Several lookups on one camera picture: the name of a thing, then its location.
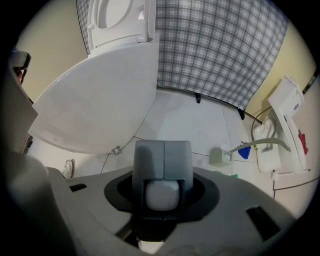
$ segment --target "cord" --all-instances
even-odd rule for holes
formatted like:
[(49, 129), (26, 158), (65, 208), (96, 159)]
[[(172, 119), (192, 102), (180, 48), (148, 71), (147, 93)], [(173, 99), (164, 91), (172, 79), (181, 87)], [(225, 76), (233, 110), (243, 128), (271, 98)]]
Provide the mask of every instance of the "cord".
[[(268, 111), (269, 109), (271, 109), (271, 106), (268, 107), (267, 109), (263, 110), (260, 114), (258, 114), (258, 115), (254, 118), (253, 123), (252, 123), (252, 126), (251, 126), (251, 138), (252, 138), (252, 141), (255, 140), (255, 139), (254, 139), (253, 130), (254, 130), (254, 125), (255, 125), (256, 120), (258, 119), (258, 117), (261, 116), (262, 113)], [(258, 148), (257, 148), (256, 145), (253, 145), (253, 148), (254, 148), (255, 155), (256, 155), (256, 164), (257, 164), (257, 166), (258, 166), (258, 170), (259, 170), (259, 172), (260, 172), (261, 174), (263, 174), (264, 172), (261, 171), (261, 170), (260, 170), (260, 167), (259, 167), (259, 160), (258, 160), (258, 153), (257, 153)]]

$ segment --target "beige wall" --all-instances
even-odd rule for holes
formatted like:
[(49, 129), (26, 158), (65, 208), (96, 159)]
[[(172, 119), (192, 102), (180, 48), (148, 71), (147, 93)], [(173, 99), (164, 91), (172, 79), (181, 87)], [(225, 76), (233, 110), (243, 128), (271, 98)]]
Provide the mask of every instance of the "beige wall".
[(51, 0), (19, 37), (18, 50), (31, 55), (22, 88), (31, 100), (63, 72), (87, 57), (76, 0)]
[(268, 97), (286, 75), (293, 77), (303, 90), (315, 70), (316, 63), (308, 46), (296, 27), (290, 22), (283, 44), (269, 74), (249, 101), (245, 111), (256, 116), (268, 108), (270, 106), (267, 101)]

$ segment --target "black slot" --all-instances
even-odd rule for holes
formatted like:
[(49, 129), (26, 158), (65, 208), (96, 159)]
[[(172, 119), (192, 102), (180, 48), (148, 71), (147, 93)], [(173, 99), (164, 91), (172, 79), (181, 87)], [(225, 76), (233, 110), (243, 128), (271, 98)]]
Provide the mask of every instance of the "black slot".
[(263, 241), (268, 240), (280, 231), (280, 228), (260, 206), (247, 209), (246, 212), (261, 235)]
[(72, 185), (69, 188), (71, 189), (72, 192), (76, 192), (76, 191), (79, 191), (79, 190), (83, 190), (86, 187), (87, 186), (85, 184), (80, 183), (80, 184)]

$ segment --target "white floor tile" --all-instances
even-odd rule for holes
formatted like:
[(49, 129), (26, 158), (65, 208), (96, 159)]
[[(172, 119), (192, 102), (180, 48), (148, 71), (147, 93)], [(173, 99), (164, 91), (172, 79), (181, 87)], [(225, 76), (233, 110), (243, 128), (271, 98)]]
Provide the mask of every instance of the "white floor tile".
[(231, 176), (232, 165), (225, 167), (214, 167), (209, 164), (209, 156), (192, 153), (192, 164), (194, 167), (202, 168), (209, 171), (218, 171), (225, 175)]
[(274, 199), (288, 209), (296, 218), (301, 217), (308, 208), (317, 189), (319, 179), (304, 185), (275, 191)]
[(74, 177), (89, 176), (101, 173), (107, 155), (73, 153), (60, 149), (46, 142), (33, 139), (27, 153), (38, 159), (44, 166), (62, 170), (68, 159), (74, 159)]
[(238, 174), (239, 179), (250, 182), (270, 197), (274, 197), (274, 182), (271, 179), (271, 173), (260, 173), (256, 163), (234, 161), (232, 164), (232, 174)]
[[(226, 126), (229, 132), (230, 146), (234, 149), (244, 143), (252, 142), (251, 125), (253, 118), (246, 115), (244, 120), (241, 120), (239, 112), (235, 108), (222, 105), (223, 114), (225, 117)], [(257, 154), (254, 148), (251, 147), (248, 159), (244, 159), (238, 152), (233, 153), (234, 160), (244, 162), (257, 162)]]
[(192, 152), (209, 155), (214, 147), (230, 150), (220, 104), (194, 96), (157, 90), (155, 101), (135, 134), (144, 140), (190, 141)]
[(140, 139), (133, 137), (130, 142), (117, 155), (109, 154), (102, 169), (103, 173), (115, 171), (134, 165), (136, 141)]

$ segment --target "blue object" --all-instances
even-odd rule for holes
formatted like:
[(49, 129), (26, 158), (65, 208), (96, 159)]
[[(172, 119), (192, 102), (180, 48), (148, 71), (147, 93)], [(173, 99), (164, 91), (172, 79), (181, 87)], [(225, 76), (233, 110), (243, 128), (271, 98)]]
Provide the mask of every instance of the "blue object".
[(240, 156), (242, 156), (244, 159), (248, 159), (250, 155), (251, 146), (242, 148), (238, 150), (238, 153)]

